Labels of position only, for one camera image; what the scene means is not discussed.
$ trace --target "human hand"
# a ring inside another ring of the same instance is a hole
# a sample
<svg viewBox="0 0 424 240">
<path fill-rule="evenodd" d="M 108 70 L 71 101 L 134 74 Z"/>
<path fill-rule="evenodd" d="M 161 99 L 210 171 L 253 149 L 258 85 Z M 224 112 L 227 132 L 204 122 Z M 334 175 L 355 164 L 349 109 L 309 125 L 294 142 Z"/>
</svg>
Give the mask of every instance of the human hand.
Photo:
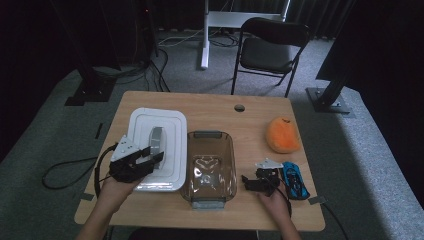
<svg viewBox="0 0 424 240">
<path fill-rule="evenodd" d="M 271 196 L 266 196 L 265 193 L 256 193 L 261 203 L 265 206 L 267 212 L 271 215 L 277 224 L 291 221 L 290 212 L 284 183 L 278 186 Z"/>
<path fill-rule="evenodd" d="M 117 212 L 141 181 L 142 179 L 132 183 L 124 183 L 116 181 L 113 177 L 106 178 L 97 199 L 96 207 L 110 214 Z"/>
</svg>

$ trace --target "white lid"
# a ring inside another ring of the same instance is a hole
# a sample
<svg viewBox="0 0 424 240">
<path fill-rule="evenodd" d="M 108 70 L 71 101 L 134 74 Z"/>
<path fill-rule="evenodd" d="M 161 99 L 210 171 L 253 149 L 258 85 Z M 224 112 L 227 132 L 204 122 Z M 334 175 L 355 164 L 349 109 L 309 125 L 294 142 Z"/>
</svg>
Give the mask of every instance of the white lid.
<svg viewBox="0 0 424 240">
<path fill-rule="evenodd" d="M 150 146 L 152 129 L 161 127 L 164 157 L 158 169 L 147 175 L 136 191 L 176 191 L 186 178 L 187 120 L 179 111 L 139 108 L 130 118 L 128 138 L 140 149 Z"/>
</svg>

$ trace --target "blue object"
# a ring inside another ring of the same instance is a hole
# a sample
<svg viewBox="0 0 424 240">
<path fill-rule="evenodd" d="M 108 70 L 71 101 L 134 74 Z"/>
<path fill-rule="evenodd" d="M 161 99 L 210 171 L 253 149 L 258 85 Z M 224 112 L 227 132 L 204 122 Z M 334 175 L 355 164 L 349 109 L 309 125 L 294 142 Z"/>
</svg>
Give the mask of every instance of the blue object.
<svg viewBox="0 0 424 240">
<path fill-rule="evenodd" d="M 286 184 L 289 199 L 305 200 L 309 198 L 310 194 L 303 183 L 299 167 L 292 162 L 284 162 L 281 170 L 281 177 Z"/>
</svg>

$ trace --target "wooden table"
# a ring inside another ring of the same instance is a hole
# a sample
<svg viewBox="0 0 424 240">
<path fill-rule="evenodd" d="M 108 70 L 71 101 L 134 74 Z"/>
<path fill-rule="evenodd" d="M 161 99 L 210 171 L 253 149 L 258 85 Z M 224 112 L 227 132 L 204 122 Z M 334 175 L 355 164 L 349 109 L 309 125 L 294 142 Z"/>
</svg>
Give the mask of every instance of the wooden table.
<svg viewBox="0 0 424 240">
<path fill-rule="evenodd" d="M 234 106 L 242 104 L 244 112 Z M 127 133 L 131 113 L 140 107 L 178 110 L 187 118 L 188 132 L 220 130 L 233 139 L 237 174 L 237 194 L 225 204 L 222 211 L 195 211 L 177 192 L 134 192 L 113 216 L 112 225 L 277 230 L 276 225 L 259 202 L 254 192 L 247 191 L 241 175 L 255 179 L 255 163 L 270 158 L 274 161 L 292 161 L 301 169 L 311 197 L 317 195 L 303 147 L 292 154 L 273 152 L 265 140 L 267 124 L 275 117 L 285 116 L 295 121 L 286 98 L 185 93 L 126 92 L 118 107 L 101 152 L 119 141 Z M 108 171 L 106 155 L 100 176 Z M 85 190 L 95 195 L 93 174 Z M 96 203 L 81 200 L 75 221 L 83 224 Z M 325 227 L 321 207 L 308 201 L 292 201 L 293 222 L 299 231 L 321 231 Z"/>
</svg>

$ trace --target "black chair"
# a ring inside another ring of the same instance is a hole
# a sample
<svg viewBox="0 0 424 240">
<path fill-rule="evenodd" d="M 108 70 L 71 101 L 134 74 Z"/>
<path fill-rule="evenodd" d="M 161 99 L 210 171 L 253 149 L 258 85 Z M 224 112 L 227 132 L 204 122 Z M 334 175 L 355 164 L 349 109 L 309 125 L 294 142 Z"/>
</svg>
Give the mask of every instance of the black chair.
<svg viewBox="0 0 424 240">
<path fill-rule="evenodd" d="M 246 37 L 243 41 L 246 33 L 250 33 L 251 36 Z M 240 29 L 231 95 L 234 94 L 238 72 L 281 78 L 276 86 L 279 86 L 286 75 L 291 72 L 284 96 L 287 97 L 300 54 L 309 40 L 309 28 L 305 25 L 259 17 L 248 19 Z M 291 57 L 293 49 L 297 50 L 294 58 Z M 247 70 L 239 69 L 239 64 Z"/>
</svg>

